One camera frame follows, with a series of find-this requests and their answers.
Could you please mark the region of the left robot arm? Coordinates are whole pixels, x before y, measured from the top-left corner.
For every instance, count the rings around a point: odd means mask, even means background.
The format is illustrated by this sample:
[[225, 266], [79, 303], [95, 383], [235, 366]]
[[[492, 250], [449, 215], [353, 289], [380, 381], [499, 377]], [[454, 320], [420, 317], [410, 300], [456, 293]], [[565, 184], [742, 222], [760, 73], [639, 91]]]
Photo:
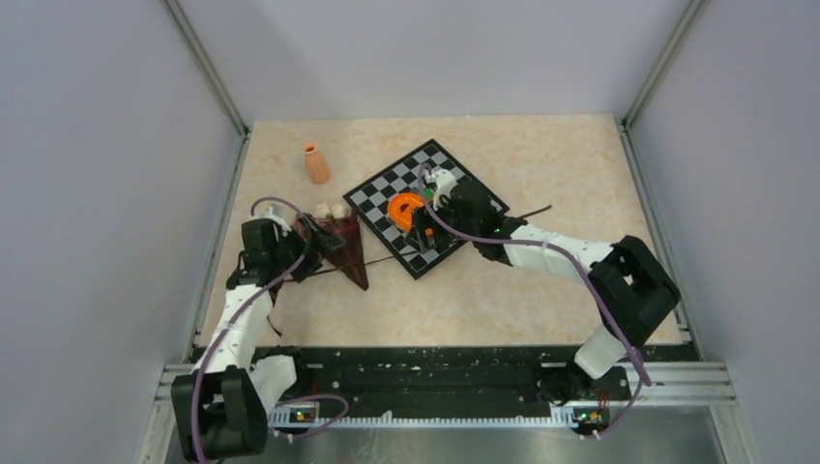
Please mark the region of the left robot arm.
[[312, 276], [345, 244], [308, 215], [297, 216], [294, 225], [273, 214], [254, 217], [242, 224], [241, 237], [211, 342], [191, 373], [171, 386], [183, 455], [192, 463], [265, 449], [268, 414], [250, 375], [259, 332], [283, 281]]

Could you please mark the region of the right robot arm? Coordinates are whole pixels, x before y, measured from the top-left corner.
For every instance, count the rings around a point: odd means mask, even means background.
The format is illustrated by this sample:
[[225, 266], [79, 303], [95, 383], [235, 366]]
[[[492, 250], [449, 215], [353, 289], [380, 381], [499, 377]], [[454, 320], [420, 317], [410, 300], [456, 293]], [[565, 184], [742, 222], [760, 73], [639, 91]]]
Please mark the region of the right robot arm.
[[420, 250], [466, 241], [488, 261], [571, 279], [590, 292], [601, 323], [567, 372], [574, 395], [594, 397], [605, 387], [605, 373], [623, 358], [645, 385], [652, 383], [638, 351], [682, 296], [645, 242], [631, 235], [591, 242], [541, 229], [505, 215], [487, 188], [446, 169], [423, 168], [417, 184], [422, 199], [412, 212], [411, 234]]

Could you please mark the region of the peach ribbed vase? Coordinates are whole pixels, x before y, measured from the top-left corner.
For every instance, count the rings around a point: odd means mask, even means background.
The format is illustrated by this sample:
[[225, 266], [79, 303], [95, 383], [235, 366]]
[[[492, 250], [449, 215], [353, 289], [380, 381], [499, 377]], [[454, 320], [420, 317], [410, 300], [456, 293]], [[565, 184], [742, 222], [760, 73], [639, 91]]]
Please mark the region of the peach ribbed vase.
[[331, 177], [330, 167], [314, 142], [303, 146], [305, 171], [308, 178], [316, 185], [326, 184]]

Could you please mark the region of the black white chessboard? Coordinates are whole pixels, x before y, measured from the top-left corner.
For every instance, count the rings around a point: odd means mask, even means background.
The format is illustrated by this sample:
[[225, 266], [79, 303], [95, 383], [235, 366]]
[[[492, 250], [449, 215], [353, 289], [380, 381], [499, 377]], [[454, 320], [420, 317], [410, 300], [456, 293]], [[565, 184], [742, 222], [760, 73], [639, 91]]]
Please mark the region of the black white chessboard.
[[357, 211], [357, 216], [364, 225], [415, 280], [433, 270], [465, 244], [459, 239], [452, 239], [446, 246], [420, 253], [415, 237], [396, 226], [390, 218], [391, 200], [404, 192], [419, 191], [418, 172], [423, 164], [434, 170], [447, 169], [459, 182], [469, 179], [479, 185], [483, 184], [458, 158], [431, 138], [343, 195], [343, 199]]

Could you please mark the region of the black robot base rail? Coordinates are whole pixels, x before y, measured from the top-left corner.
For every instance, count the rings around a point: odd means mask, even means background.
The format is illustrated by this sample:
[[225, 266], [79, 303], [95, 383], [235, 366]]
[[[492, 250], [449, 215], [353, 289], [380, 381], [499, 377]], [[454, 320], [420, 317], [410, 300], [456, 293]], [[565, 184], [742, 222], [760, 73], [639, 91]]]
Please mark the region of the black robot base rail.
[[630, 398], [624, 367], [585, 380], [569, 369], [576, 348], [496, 347], [259, 347], [253, 360], [292, 355], [297, 381], [291, 399], [332, 393], [350, 406], [348, 418], [500, 419], [546, 417], [572, 401], [608, 404]]

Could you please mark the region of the aluminium frame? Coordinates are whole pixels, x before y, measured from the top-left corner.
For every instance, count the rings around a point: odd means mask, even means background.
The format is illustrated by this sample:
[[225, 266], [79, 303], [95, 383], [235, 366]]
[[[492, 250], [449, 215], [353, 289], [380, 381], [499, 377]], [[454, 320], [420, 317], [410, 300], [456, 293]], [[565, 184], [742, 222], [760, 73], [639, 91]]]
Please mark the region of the aluminium frame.
[[[188, 18], [183, 4], [180, 1], [163, 1], [161, 4], [180, 34], [182, 43], [191, 54], [193, 62], [203, 76], [209, 90], [227, 115], [230, 123], [240, 134], [240, 145], [231, 171], [230, 184], [223, 195], [224, 201], [220, 207], [218, 236], [214, 239], [211, 257], [208, 259], [205, 281], [211, 284], [216, 275], [216, 254], [218, 248], [220, 248], [220, 240], [227, 231], [227, 207], [235, 199], [235, 193], [238, 191], [240, 170], [247, 158], [251, 129], [248, 124], [241, 120], [238, 106], [231, 98], [217, 67], [208, 55], [206, 46], [198, 37], [195, 26]], [[630, 174], [635, 182], [643, 213], [648, 218], [650, 235], [660, 247], [661, 263], [673, 275], [678, 273], [675, 251], [669, 241], [668, 231], [659, 215], [659, 206], [653, 192], [653, 186], [645, 173], [643, 159], [635, 145], [635, 125], [642, 117], [650, 99], [657, 92], [672, 63], [682, 49], [686, 38], [708, 5], [707, 1], [688, 1], [686, 3], [684, 12], [681, 14], [668, 40], [666, 40], [659, 58], [651, 67], [645, 82], [641, 85], [627, 115], [615, 119], [630, 167]], [[718, 455], [726, 463], [758, 463], [760, 461], [759, 453], [756, 445], [752, 443], [746, 419], [738, 401], [726, 397], [716, 403], [709, 403], [707, 407], [715, 428], [719, 447]], [[160, 393], [152, 405], [151, 417], [136, 461], [138, 463], [165, 463], [169, 457], [174, 456], [173, 441], [176, 435], [174, 427], [175, 422], [170, 402]]]

